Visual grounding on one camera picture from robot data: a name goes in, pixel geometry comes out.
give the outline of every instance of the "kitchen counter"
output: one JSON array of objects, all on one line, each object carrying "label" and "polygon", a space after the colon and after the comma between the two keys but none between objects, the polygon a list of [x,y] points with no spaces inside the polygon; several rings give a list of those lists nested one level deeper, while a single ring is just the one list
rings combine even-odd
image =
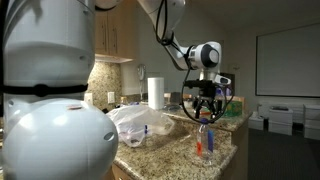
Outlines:
[{"label": "kitchen counter", "polygon": [[142,179],[220,179],[234,157],[230,132],[214,130],[213,165],[203,165],[196,155],[198,124],[176,121],[169,135],[147,137],[140,147],[119,143],[114,161],[134,180]]},{"label": "kitchen counter", "polygon": [[[178,111],[163,111],[164,114],[168,115],[172,119],[176,120],[182,120],[185,122],[191,122],[195,123],[192,121],[185,113],[183,110],[178,110]],[[235,132],[237,131],[249,118],[250,113],[243,112],[241,116],[236,116],[236,117],[221,117],[219,120],[217,120],[214,124],[210,124],[210,127],[213,127],[215,129],[221,129],[224,131],[230,131],[230,132]]]}]

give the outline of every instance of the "backsplash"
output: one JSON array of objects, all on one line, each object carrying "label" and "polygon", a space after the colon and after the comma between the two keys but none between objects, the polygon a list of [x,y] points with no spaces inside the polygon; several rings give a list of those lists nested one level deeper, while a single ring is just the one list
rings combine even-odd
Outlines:
[{"label": "backsplash", "polygon": [[[109,111],[120,102],[120,64],[96,61],[88,80],[87,93],[92,93],[93,105]],[[108,104],[108,92],[115,92],[115,104]]]}]

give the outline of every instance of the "plastic bag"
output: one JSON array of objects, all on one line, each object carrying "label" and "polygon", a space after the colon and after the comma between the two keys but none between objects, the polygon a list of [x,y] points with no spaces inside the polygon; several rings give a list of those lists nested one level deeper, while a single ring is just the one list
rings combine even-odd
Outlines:
[{"label": "plastic bag", "polygon": [[155,111],[148,106],[124,106],[113,109],[107,116],[114,122],[119,134],[119,141],[130,147],[137,147],[147,135],[167,135],[174,126],[168,116]]}]

